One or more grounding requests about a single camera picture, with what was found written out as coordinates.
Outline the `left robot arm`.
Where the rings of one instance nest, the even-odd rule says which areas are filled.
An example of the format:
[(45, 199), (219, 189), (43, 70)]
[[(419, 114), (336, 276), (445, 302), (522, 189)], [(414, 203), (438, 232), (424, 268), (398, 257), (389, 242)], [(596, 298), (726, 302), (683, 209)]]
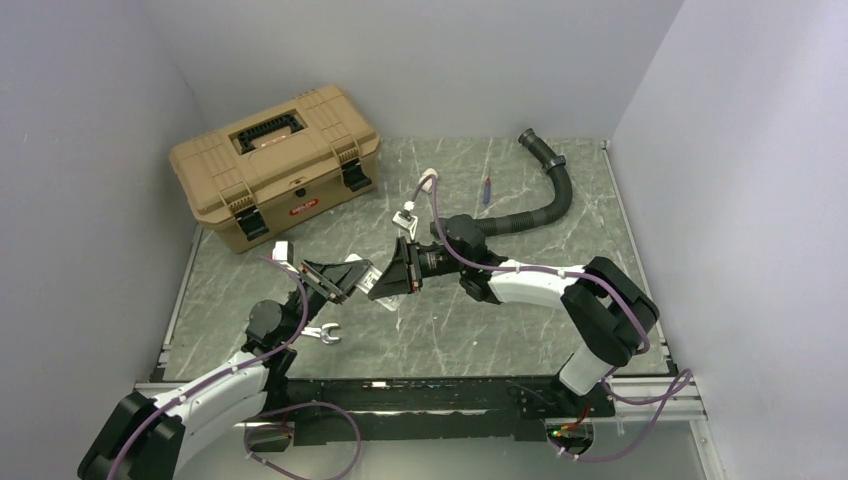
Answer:
[(293, 342), (328, 303), (344, 302), (372, 264), (303, 261), (285, 272), (295, 291), (263, 300), (249, 315), (244, 345), (221, 366), (170, 391), (122, 398), (81, 460), (81, 479), (170, 479), (235, 424), (311, 407), (288, 391)]

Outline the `blue red pen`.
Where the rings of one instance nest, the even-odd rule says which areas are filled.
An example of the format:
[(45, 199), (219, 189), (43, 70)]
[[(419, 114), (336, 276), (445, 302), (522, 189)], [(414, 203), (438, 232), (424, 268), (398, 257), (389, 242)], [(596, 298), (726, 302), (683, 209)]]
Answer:
[(484, 205), (489, 205), (491, 201), (491, 192), (492, 192), (492, 182), (491, 177), (487, 176), (483, 183), (483, 193), (482, 193), (482, 203)]

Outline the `silver open-end wrench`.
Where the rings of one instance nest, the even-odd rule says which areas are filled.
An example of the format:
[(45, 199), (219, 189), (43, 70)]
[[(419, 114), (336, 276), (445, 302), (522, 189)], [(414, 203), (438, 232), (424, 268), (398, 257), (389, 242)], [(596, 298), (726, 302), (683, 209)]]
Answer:
[(306, 326), (301, 330), (301, 335), (320, 340), (325, 345), (340, 343), (342, 339), (335, 334), (340, 329), (338, 323), (326, 323), (320, 327)]

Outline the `white pipe fitting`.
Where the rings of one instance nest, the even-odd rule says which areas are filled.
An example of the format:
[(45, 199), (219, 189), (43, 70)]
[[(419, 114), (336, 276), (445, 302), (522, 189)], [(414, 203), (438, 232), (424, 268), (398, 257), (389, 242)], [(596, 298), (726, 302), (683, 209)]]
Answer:
[(437, 179), (438, 172), (435, 169), (428, 168), (425, 170), (422, 177), (422, 190), (426, 193), (430, 193)]

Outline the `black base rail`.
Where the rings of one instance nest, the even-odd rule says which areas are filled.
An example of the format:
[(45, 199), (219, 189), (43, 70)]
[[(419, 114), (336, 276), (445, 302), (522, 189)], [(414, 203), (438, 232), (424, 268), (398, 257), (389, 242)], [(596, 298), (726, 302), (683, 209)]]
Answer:
[(274, 385), (255, 438), (287, 427), (297, 446), (329, 442), (511, 438), (543, 441), (572, 423), (613, 417), (599, 386), (578, 396), (554, 375), (291, 379)]

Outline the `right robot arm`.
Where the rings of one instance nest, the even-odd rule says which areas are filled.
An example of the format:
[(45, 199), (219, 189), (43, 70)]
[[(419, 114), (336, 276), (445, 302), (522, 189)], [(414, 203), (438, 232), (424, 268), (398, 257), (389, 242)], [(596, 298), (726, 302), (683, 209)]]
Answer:
[(466, 294), (478, 302), (565, 312), (581, 343), (550, 391), (560, 413), (578, 413), (608, 373), (648, 349), (646, 337), (659, 309), (612, 260), (596, 256), (583, 266), (559, 268), (525, 264), (492, 252), (468, 215), (453, 216), (440, 229), (445, 235), (441, 243), (399, 237), (389, 265), (369, 286), (369, 298), (413, 294), (426, 278), (456, 273)]

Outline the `tan plastic toolbox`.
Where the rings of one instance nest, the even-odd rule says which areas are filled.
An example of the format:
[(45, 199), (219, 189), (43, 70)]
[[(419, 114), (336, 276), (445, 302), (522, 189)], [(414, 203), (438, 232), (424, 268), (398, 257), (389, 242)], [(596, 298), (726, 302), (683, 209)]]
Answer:
[(380, 147), (328, 85), (183, 142), (169, 161), (195, 220), (242, 253), (373, 190)]

